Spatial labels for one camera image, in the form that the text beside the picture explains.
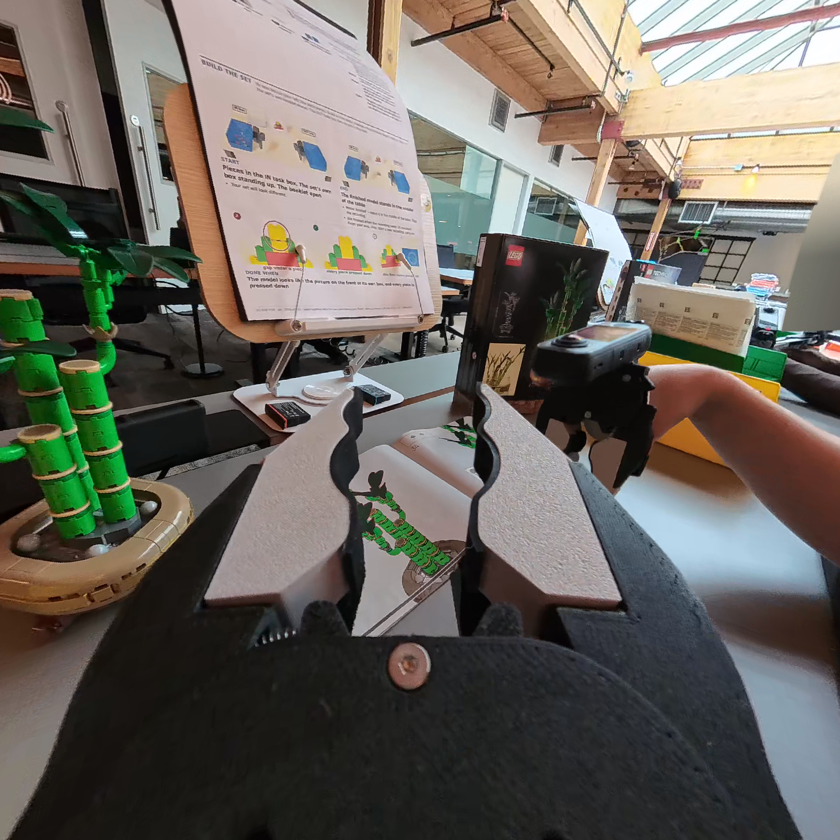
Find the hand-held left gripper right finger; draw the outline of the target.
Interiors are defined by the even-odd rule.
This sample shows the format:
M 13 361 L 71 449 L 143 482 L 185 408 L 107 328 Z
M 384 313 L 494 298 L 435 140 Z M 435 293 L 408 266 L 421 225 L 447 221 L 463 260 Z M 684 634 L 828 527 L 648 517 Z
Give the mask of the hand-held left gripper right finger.
M 573 464 L 487 385 L 473 414 L 475 469 L 460 561 L 460 631 L 491 603 L 514 605 L 527 636 L 550 635 L 558 607 L 611 614 L 622 604 Z

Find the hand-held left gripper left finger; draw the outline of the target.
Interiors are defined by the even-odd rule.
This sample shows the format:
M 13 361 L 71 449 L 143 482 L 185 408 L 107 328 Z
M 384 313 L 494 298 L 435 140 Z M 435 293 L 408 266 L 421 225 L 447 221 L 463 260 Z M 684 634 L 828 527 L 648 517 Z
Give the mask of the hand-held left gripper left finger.
M 209 606 L 280 607 L 295 628 L 328 601 L 352 628 L 364 583 L 358 502 L 363 397 L 351 387 L 265 457 L 205 593 Z

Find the person's right forearm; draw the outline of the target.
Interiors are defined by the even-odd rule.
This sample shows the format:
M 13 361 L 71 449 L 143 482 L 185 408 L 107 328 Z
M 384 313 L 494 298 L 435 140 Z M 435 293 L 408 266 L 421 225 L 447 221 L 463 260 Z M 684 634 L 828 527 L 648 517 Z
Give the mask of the person's right forearm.
M 656 365 L 654 437 L 690 420 L 777 519 L 839 565 L 838 438 L 768 400 L 733 374 Z

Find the black lego set box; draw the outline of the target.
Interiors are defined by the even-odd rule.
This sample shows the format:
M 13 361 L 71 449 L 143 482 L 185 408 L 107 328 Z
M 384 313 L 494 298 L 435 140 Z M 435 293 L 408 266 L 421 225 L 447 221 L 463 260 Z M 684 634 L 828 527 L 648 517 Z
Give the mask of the black lego set box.
M 530 379 L 537 346 L 587 325 L 607 260 L 598 248 L 482 235 L 454 404 L 470 411 L 481 382 L 510 402 L 542 400 Z

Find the lego instruction booklet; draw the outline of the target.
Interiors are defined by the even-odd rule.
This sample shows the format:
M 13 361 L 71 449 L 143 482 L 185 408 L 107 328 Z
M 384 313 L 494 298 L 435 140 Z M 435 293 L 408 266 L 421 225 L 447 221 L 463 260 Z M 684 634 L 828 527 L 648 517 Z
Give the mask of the lego instruction booklet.
M 410 431 L 360 456 L 351 489 L 364 534 L 364 584 L 354 636 L 458 636 L 453 561 L 466 546 L 482 488 L 468 417 Z

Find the green lego bamboo model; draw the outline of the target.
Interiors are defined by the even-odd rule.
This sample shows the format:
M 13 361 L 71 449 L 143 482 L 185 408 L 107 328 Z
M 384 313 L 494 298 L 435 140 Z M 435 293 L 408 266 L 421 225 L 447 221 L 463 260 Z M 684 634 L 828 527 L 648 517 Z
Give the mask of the green lego bamboo model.
M 112 289 L 154 270 L 187 280 L 186 266 L 201 260 L 183 248 L 94 239 L 61 198 L 29 185 L 2 191 L 2 201 L 78 263 L 96 347 L 95 359 L 79 359 L 47 339 L 30 290 L 2 290 L 2 372 L 14 373 L 32 423 L 1 460 L 23 460 L 42 500 L 2 524 L 1 603 L 60 620 L 125 598 L 193 518 L 181 491 L 130 477 L 106 375 L 117 360 Z

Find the yellow plastic bin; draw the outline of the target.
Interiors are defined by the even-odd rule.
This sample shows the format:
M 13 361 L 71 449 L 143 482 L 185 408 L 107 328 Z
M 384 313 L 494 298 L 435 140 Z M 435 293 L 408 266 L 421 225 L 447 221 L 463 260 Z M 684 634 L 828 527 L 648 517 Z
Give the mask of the yellow plastic bin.
M 656 353 L 651 350 L 643 354 L 639 363 L 643 366 L 647 366 L 648 368 L 652 368 L 654 366 L 688 364 L 685 360 Z M 767 381 L 756 376 L 750 376 L 738 372 L 726 372 L 738 378 L 742 382 L 745 382 L 756 392 L 762 393 L 773 403 L 777 403 L 780 400 L 780 383 L 776 381 Z M 705 459 L 713 464 L 726 466 L 725 461 L 719 456 L 717 450 L 709 444 L 697 427 L 688 419 L 685 419 L 678 425 L 672 427 L 664 436 L 658 439 L 658 443 L 677 449 L 678 451 L 686 454 Z

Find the white cardboard box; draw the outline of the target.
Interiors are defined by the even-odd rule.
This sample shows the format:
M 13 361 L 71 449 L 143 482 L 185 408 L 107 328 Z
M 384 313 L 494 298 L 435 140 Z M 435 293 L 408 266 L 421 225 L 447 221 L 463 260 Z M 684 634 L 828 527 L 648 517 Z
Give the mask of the white cardboard box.
M 745 356 L 755 319 L 755 296 L 747 291 L 666 285 L 638 278 L 629 294 L 627 318 L 653 333 Z

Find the black office chair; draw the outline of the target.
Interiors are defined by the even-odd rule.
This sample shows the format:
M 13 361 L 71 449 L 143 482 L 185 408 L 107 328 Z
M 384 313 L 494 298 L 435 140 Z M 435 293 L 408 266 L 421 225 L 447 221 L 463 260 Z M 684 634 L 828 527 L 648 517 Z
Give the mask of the black office chair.
M 452 293 L 444 295 L 441 320 L 434 328 L 444 342 L 443 352 L 446 353 L 449 334 L 456 338 L 463 338 L 463 334 L 455 329 L 455 317 L 469 311 L 469 291 L 474 277 L 474 267 L 465 268 L 456 265 L 453 245 L 437 245 L 437 262 L 442 293 Z

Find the green plastic bin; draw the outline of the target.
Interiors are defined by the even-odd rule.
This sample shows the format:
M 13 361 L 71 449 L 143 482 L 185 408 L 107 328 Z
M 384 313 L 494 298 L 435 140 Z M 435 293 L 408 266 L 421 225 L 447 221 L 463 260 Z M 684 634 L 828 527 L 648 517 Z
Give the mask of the green plastic bin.
M 781 382 L 785 353 L 749 345 L 745 356 L 654 333 L 649 351 L 672 360 L 706 364 L 734 374 Z

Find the dark brown cushion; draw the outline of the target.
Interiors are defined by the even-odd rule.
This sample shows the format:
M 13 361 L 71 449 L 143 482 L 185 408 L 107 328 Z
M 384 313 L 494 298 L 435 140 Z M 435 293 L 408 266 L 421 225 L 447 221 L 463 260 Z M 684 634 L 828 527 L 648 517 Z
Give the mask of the dark brown cushion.
M 810 406 L 839 417 L 839 360 L 821 350 L 791 348 L 786 351 L 781 385 Z

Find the wooden document stand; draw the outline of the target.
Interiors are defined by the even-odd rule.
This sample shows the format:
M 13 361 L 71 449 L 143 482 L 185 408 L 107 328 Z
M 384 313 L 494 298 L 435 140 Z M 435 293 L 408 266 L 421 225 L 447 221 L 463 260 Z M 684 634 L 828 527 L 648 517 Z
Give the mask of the wooden document stand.
M 344 373 L 328 374 L 323 391 L 326 396 L 333 397 L 346 387 L 367 381 L 361 368 L 387 334 L 409 333 L 413 336 L 437 325 L 443 295 L 432 212 L 425 214 L 427 220 L 424 221 L 424 253 L 434 305 L 432 313 L 351 318 L 314 318 L 296 314 L 291 319 L 260 322 L 247 322 L 240 318 L 235 279 L 229 266 L 192 94 L 186 83 L 181 84 L 166 100 L 164 131 L 175 183 L 182 200 L 182 216 L 194 252 L 201 259 L 198 281 L 206 308 L 220 325 L 243 340 L 257 345 L 280 342 L 274 363 L 263 375 L 264 382 L 241 387 L 234 392 L 234 399 L 256 420 L 265 421 L 270 428 L 280 432 L 280 427 L 266 416 L 265 404 L 296 401 L 311 415 L 326 406 L 325 401 L 307 401 L 305 398 L 303 386 L 314 382 L 314 378 L 281 379 L 302 341 L 356 335 L 367 339 L 362 352 L 345 367 Z

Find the printed task instruction sheet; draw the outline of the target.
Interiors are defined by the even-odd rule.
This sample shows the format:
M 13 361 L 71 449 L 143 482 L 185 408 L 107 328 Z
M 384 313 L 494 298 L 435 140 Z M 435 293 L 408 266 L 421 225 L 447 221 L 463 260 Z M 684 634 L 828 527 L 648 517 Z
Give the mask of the printed task instruction sheet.
M 364 46 L 297 2 L 169 6 L 245 320 L 430 314 L 427 184 Z

